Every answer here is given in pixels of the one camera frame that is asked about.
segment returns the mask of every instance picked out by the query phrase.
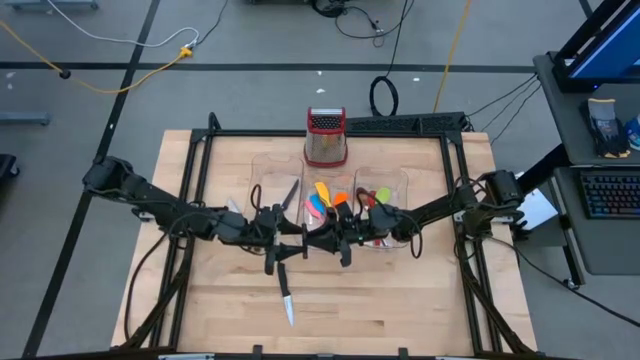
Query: keyboard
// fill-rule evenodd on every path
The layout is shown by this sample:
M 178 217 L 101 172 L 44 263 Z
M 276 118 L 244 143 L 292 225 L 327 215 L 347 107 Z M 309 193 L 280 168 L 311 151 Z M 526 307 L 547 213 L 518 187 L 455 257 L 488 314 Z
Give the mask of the keyboard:
M 640 171 L 582 170 L 578 176 L 587 217 L 640 219 Z

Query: white cable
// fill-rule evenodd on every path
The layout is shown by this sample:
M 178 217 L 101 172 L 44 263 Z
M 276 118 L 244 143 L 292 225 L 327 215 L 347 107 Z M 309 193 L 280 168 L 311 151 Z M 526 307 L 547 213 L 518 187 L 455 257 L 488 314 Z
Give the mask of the white cable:
M 164 40 L 163 42 L 159 43 L 159 44 L 154 44 L 154 45 L 149 45 L 149 44 L 142 44 L 139 43 L 137 41 L 134 40 L 122 40 L 122 39 L 112 39 L 112 38 L 107 38 L 107 37 L 102 37 L 102 36 L 96 36 L 93 35 L 91 33 L 89 33 L 88 31 L 86 31 L 85 29 L 81 28 L 80 25 L 76 24 L 75 22 L 73 22 L 73 20 L 71 20 L 67 15 L 65 15 L 65 13 L 63 13 L 60 9 L 58 9 L 58 7 L 53 3 L 52 0 L 47 0 L 47 2 L 49 3 L 49 5 L 51 5 L 51 7 L 53 7 L 53 9 L 55 11 L 58 12 L 58 14 L 60 14 L 60 16 L 62 16 L 63 18 L 65 18 L 71 25 L 73 25 L 76 29 L 82 31 L 85 35 L 87 35 L 90 38 L 96 39 L 96 40 L 104 40 L 104 41 L 111 41 L 111 42 L 115 42 L 115 43 L 127 43 L 127 44 L 133 44 L 133 45 L 140 45 L 140 46 L 144 46 L 144 47 L 149 47 L 149 48 L 155 48 L 155 47 L 160 47 L 166 43 L 168 43 L 169 41 L 171 41 L 174 37 L 178 36 L 179 34 L 181 34 L 184 31 L 193 31 L 196 34 L 196 37 L 191 40 L 190 43 L 186 44 L 185 47 L 188 48 L 192 48 L 194 47 L 197 43 L 198 43 L 198 38 L 200 37 L 200 33 L 198 32 L 198 30 L 192 28 L 192 27 L 185 27 L 182 28 L 178 31 L 176 31 L 175 33 L 173 33 L 173 35 L 169 36 L 166 40 Z

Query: wheel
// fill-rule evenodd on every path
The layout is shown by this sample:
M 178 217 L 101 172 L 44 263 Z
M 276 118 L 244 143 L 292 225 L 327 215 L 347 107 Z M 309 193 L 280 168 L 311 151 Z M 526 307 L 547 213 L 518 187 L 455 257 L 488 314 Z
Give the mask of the wheel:
M 18 175 L 20 175 L 20 168 L 16 164 L 13 164 L 13 166 L 11 167 L 11 170 L 9 170 L 9 176 L 14 178 L 14 177 L 17 177 Z
M 576 285 L 576 284 L 573 282 L 573 279 L 564 279 L 564 280 L 562 280 L 562 283 L 563 283 L 563 284 L 564 284 L 564 286 L 566 286 L 566 287 L 567 287 L 567 289 L 569 289 L 569 290 L 578 290 L 578 289 L 580 289 L 580 285 Z

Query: wooden table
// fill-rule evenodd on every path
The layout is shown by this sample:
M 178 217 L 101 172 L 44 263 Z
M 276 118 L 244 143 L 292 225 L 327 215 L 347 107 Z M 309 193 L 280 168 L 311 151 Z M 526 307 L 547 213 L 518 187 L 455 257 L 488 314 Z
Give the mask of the wooden table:
M 179 191 L 189 136 L 190 131 L 167 131 L 160 149 L 153 183 L 173 194 Z M 470 176 L 493 170 L 486 134 L 465 133 L 463 139 Z M 224 206 L 232 197 L 244 206 L 253 157 L 261 153 L 302 157 L 303 142 L 303 138 L 214 138 L 207 205 Z M 451 156 L 456 167 L 453 147 Z M 401 167 L 409 176 L 409 208 L 447 193 L 438 140 L 351 138 L 349 159 L 342 170 L 353 173 L 362 166 Z M 130 275 L 160 235 L 155 224 L 141 225 Z M 406 347 L 411 355 L 472 355 L 462 280 L 452 252 L 451 219 L 425 227 L 423 235 L 424 252 L 418 260 L 409 249 L 358 246 L 352 247 L 353 263 L 348 268 L 340 266 L 339 255 L 318 251 L 310 252 L 308 260 L 288 259 L 294 327 L 287 321 L 277 276 L 263 272 L 264 259 L 218 241 L 198 241 L 179 350 L 248 353 L 261 344 L 265 353 L 393 355 Z M 506 226 L 494 225 L 494 235 L 511 242 Z M 132 331 L 157 300 L 167 246 L 165 241 L 138 276 Z M 484 248 L 496 307 L 524 343 L 536 348 L 515 254 L 495 242 L 485 242 Z M 486 318 L 477 308 L 484 348 L 490 349 Z M 114 345 L 124 341 L 123 313 L 124 298 Z M 161 343 L 166 343 L 168 328 Z

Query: plastic container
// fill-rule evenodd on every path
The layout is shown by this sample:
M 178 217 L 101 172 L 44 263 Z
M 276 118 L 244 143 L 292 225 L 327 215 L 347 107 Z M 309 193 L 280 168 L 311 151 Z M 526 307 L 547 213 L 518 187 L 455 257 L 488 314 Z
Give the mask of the plastic container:
M 256 184 L 262 187 L 259 207 L 271 207 L 273 204 L 282 204 L 295 182 L 298 181 L 297 190 L 284 212 L 289 221 L 295 222 L 298 218 L 303 173 L 304 162 L 299 158 L 276 157 L 269 154 L 256 155 L 251 161 L 251 181 L 243 216 L 250 221 L 255 218 L 256 210 L 251 204 L 251 190 Z
M 382 188 L 390 190 L 390 196 L 386 204 L 396 206 L 400 209 L 406 209 L 407 207 L 407 186 L 409 184 L 409 176 L 400 168 L 373 168 L 373 167 L 361 167 L 356 171 L 355 176 L 355 189 L 363 188 L 368 192 L 378 192 Z M 364 203 L 364 211 L 362 212 L 362 218 L 367 218 L 367 209 L 372 205 Z M 352 209 L 354 213 L 360 212 L 360 204 L 357 199 L 352 199 Z M 398 247 L 404 247 L 406 244 L 399 244 L 395 241 L 391 235 L 380 241 L 366 242 L 365 246 L 379 249 L 393 249 Z
M 307 167 L 304 184 L 302 186 L 302 199 L 300 201 L 300 218 L 298 219 L 298 224 L 307 224 L 307 229 L 309 231 L 315 230 L 324 224 L 325 217 L 314 216 L 314 211 L 310 209 L 310 206 L 312 205 L 307 205 L 307 200 L 310 200 L 313 195 L 318 193 L 315 185 L 317 182 L 322 182 L 326 185 L 329 190 L 331 207 L 333 207 L 335 197 L 339 193 L 346 193 L 347 202 L 351 204 L 354 193 L 353 180 L 353 175 L 345 172 L 337 170 L 312 169 Z

